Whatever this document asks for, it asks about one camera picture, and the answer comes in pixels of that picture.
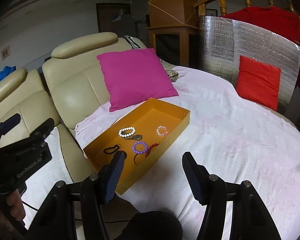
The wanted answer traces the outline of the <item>person's left hand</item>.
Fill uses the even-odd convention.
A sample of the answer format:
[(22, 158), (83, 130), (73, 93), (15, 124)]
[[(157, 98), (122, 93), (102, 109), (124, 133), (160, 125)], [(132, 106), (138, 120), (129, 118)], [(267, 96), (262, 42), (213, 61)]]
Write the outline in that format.
[(11, 208), (10, 214), (16, 221), (22, 221), (25, 216), (25, 209), (21, 196), (18, 190), (15, 190), (10, 196), (6, 198), (7, 205)]

